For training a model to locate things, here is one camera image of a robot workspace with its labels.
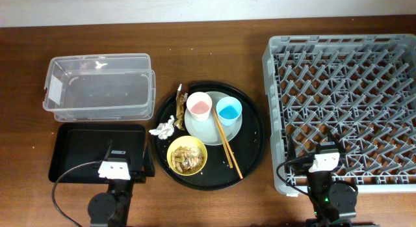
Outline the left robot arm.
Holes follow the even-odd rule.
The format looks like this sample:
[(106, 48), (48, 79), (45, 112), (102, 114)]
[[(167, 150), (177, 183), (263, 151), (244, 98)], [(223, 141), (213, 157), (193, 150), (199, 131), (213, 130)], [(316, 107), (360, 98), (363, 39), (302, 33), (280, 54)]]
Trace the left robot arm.
[(145, 142), (125, 149), (114, 149), (112, 141), (99, 157), (98, 176), (108, 182), (104, 193), (88, 204), (91, 226), (126, 226), (133, 186), (154, 177), (155, 167)]

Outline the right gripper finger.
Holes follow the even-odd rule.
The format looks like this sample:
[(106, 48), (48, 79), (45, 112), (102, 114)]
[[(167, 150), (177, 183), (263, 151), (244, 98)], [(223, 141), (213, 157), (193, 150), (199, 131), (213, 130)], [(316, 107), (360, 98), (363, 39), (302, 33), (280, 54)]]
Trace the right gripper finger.
[(339, 142), (338, 139), (336, 139), (334, 137), (334, 135), (332, 134), (331, 131), (328, 132), (327, 134), (327, 140), (328, 142), (330, 142), (335, 148), (337, 148), (338, 152), (340, 154), (346, 154), (346, 149), (345, 147)]
[(292, 161), (293, 159), (296, 159), (296, 150), (295, 150), (295, 143), (293, 141), (293, 138), (288, 135), (287, 136), (287, 161)]

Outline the yellow bowl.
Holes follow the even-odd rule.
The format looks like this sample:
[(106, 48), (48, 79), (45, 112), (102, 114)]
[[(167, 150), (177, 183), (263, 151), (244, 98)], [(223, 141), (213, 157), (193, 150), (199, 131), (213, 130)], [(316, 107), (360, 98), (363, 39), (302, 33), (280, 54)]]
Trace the yellow bowl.
[(182, 136), (169, 145), (166, 158), (169, 168), (176, 174), (192, 176), (202, 170), (208, 155), (201, 140), (193, 136)]

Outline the food scraps pile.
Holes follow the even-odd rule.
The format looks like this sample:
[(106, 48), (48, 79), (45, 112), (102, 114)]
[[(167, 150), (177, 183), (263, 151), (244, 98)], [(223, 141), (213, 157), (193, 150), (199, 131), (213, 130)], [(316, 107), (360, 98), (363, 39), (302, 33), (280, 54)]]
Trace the food scraps pile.
[(204, 156), (199, 147), (180, 146), (171, 153), (173, 167), (181, 174), (191, 174), (202, 167)]

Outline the white tissue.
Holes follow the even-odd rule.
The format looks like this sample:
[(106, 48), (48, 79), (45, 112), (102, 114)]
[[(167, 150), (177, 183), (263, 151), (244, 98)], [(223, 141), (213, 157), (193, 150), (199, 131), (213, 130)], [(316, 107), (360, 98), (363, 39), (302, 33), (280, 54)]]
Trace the white tissue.
[(157, 136), (161, 140), (166, 140), (174, 133), (174, 122), (174, 116), (171, 115), (166, 123), (160, 123), (156, 129), (149, 130), (149, 133), (153, 136)]

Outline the blue cup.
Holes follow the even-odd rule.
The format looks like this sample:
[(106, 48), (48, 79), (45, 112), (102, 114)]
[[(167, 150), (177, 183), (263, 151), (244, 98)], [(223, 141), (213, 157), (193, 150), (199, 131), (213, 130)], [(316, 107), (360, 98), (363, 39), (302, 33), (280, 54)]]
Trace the blue cup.
[(218, 101), (216, 104), (216, 112), (221, 124), (230, 126), (242, 114), (242, 104), (237, 98), (227, 96)]

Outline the pink cup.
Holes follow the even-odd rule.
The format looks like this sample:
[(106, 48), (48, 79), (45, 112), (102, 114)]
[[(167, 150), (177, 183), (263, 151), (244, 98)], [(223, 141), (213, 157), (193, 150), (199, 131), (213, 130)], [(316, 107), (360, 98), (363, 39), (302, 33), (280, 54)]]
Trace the pink cup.
[(208, 119), (213, 103), (205, 92), (195, 92), (187, 98), (186, 105), (193, 119), (203, 122)]

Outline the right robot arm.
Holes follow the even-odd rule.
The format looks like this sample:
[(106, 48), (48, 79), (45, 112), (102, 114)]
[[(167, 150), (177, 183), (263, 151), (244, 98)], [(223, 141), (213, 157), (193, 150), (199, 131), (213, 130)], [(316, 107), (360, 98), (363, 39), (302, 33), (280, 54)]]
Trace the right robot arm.
[(296, 175), (307, 178), (306, 195), (315, 212), (314, 219), (308, 219), (306, 226), (352, 226), (356, 217), (358, 187), (354, 183), (333, 180), (332, 174), (341, 167), (346, 149), (331, 134), (316, 145), (315, 151), (298, 157), (294, 140), (288, 137), (287, 165)]

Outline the gold brown snack wrapper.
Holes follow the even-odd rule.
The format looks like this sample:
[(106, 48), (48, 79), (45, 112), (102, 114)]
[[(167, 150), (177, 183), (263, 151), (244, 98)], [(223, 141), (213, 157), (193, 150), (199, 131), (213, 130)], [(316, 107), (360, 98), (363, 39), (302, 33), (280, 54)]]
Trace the gold brown snack wrapper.
[(175, 122), (174, 125), (180, 130), (184, 130), (183, 122), (185, 119), (185, 103), (188, 98), (188, 86), (180, 84), (176, 94)]

